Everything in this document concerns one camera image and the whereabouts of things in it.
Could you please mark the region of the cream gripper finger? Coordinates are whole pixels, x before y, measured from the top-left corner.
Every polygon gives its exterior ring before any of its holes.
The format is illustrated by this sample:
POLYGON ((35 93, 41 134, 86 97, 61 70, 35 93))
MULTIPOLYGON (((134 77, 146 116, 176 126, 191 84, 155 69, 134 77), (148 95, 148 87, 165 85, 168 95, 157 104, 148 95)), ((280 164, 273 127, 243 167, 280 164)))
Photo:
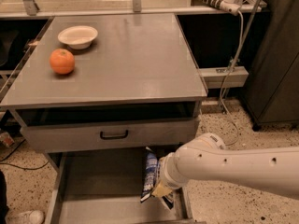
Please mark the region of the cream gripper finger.
POLYGON ((172 190, 169 187, 167 187, 165 184, 159 181, 158 184, 154 187, 151 195, 154 197, 163 197, 171 192, 172 190))

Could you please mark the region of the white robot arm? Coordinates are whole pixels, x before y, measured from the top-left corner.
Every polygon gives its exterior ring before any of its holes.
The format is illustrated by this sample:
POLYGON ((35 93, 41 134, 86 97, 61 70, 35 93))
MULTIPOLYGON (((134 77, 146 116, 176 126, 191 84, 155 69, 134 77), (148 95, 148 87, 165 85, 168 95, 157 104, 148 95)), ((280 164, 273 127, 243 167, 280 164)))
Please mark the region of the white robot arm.
POLYGON ((299 147, 228 150, 205 133, 160 159, 152 195, 163 197, 191 180, 217 180, 299 197, 299 147))

